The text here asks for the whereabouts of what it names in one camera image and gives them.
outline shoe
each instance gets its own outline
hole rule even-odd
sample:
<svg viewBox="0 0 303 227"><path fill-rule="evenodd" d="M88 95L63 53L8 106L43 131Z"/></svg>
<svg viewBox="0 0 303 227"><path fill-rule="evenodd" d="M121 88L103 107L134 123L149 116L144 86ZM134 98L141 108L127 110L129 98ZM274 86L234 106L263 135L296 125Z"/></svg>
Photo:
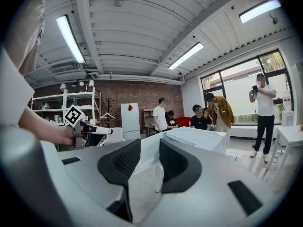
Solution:
<svg viewBox="0 0 303 227"><path fill-rule="evenodd" d="M251 158L254 158L257 155L257 151L253 151L252 154L250 155Z"/></svg>
<svg viewBox="0 0 303 227"><path fill-rule="evenodd" d="M265 154L264 156L264 162L267 163L270 160L270 155L269 154Z"/></svg>

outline hair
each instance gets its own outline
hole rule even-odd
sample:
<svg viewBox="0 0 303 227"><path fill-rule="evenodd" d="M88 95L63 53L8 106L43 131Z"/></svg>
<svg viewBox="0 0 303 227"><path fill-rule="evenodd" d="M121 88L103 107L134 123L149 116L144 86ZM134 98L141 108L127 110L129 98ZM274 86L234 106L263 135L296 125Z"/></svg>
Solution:
<svg viewBox="0 0 303 227"><path fill-rule="evenodd" d="M168 115L169 115L169 116L174 116L175 113L174 113L174 111L170 110L170 111L168 112Z"/></svg>
<svg viewBox="0 0 303 227"><path fill-rule="evenodd" d="M159 98L158 102L159 102L159 104L160 104L160 103L162 103L162 102L166 102L166 100L165 100L165 98L161 97L161 98Z"/></svg>
<svg viewBox="0 0 303 227"><path fill-rule="evenodd" d="M265 79L265 76L262 73L257 74L257 80Z"/></svg>
<svg viewBox="0 0 303 227"><path fill-rule="evenodd" d="M205 100L207 102L211 102L213 100L213 98L214 98L214 95L212 93L206 93L205 94Z"/></svg>
<svg viewBox="0 0 303 227"><path fill-rule="evenodd" d="M202 108L200 105L196 104L193 106L193 111L197 112L199 108Z"/></svg>

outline camera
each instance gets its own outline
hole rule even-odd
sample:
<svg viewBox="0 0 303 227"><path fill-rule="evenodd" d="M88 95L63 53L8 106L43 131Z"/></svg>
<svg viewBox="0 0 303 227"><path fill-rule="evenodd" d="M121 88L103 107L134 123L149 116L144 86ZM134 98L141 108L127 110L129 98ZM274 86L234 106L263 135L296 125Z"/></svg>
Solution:
<svg viewBox="0 0 303 227"><path fill-rule="evenodd" d="M257 85L252 86L252 91L253 91L254 93L257 93L257 92L258 92L258 87L257 87Z"/></svg>

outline window frame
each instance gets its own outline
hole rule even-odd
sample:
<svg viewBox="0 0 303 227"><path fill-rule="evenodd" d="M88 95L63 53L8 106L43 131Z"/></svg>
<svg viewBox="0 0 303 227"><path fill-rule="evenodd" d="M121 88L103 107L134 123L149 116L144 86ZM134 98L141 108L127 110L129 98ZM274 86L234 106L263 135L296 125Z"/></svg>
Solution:
<svg viewBox="0 0 303 227"><path fill-rule="evenodd" d="M283 69L280 69L280 70L275 70L275 71L272 71L272 72L268 72L268 73L265 73L264 71L264 67L263 67L263 64L261 62L261 57L264 57L264 56L267 56L267 55L270 55L270 54L274 54L278 52L282 61L283 61L283 64L285 65L285 68ZM291 97L291 102L292 102L292 108L291 110L294 110L294 95L293 95L293 88L292 88L292 85L291 85L291 81L290 81L290 77L289 77L289 73L288 73L288 70L287 70L287 67L286 67L286 64L285 64L285 61L283 59L283 56L281 54L281 52L279 51L279 49L276 49L276 50L273 50L273 51L270 51L270 52L267 52L267 53L264 53L264 54L260 54L260 55L257 55L255 57L252 57L250 59L247 59L247 60L244 60L242 62L239 62L239 63L236 63L232 66L229 66L229 67L226 67L224 69L221 69L221 70L218 70L216 72L213 72L211 74L208 74L204 77L201 77L200 80L201 80L201 85L202 85L202 89L203 89L203 78L206 78L206 77L209 77L213 74L216 74L216 73L219 73L219 76L220 76L220 80L221 80L221 85L220 86L217 86L217 87L213 87L213 88L210 88L210 89L207 89L207 90L204 90L203 89L203 96L204 96L204 102L205 102L205 107L207 107L207 102L205 100L205 94L206 93L210 93L210 92L213 92L213 91L216 91L216 90L222 90L223 91L223 96L226 98L226 93L225 93L225 87L224 87L224 82L223 82L223 79L222 79L222 75L221 75L221 72L222 71L225 71L227 69L230 69L230 68L233 68L233 67L236 67L236 66L239 66L241 64L244 64L244 63L247 63L249 61L253 61L253 60L258 60L259 61L259 64L260 64L260 67L262 69L262 73L263 75L265 76L265 80L266 80L266 84L268 85L269 84L269 80L268 78L270 77L274 77L274 76L278 76L278 75L281 75L281 74L285 74L286 76L286 79L288 81L288 86L289 86L289 91L290 91L290 97ZM277 98L277 99L274 99L274 105L276 104L282 104L283 103L283 99L282 98ZM243 123L235 123L233 124L235 126L256 126L257 124L256 123L246 123L246 124L243 124Z"/></svg>

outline mustard yellow jacket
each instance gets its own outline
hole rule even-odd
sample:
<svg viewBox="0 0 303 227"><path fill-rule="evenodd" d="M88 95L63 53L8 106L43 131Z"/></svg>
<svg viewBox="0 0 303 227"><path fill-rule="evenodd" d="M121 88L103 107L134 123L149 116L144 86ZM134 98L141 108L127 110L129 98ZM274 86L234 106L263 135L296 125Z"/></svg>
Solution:
<svg viewBox="0 0 303 227"><path fill-rule="evenodd" d="M223 96L216 96L218 100L218 107L220 111L220 116L223 120L223 122L231 128L232 124L235 123L235 119L233 117L232 108ZM213 118L214 125L216 125L217 122L217 114L214 111L214 104L211 107L208 107L207 110L205 110L206 115L210 115Z"/></svg>

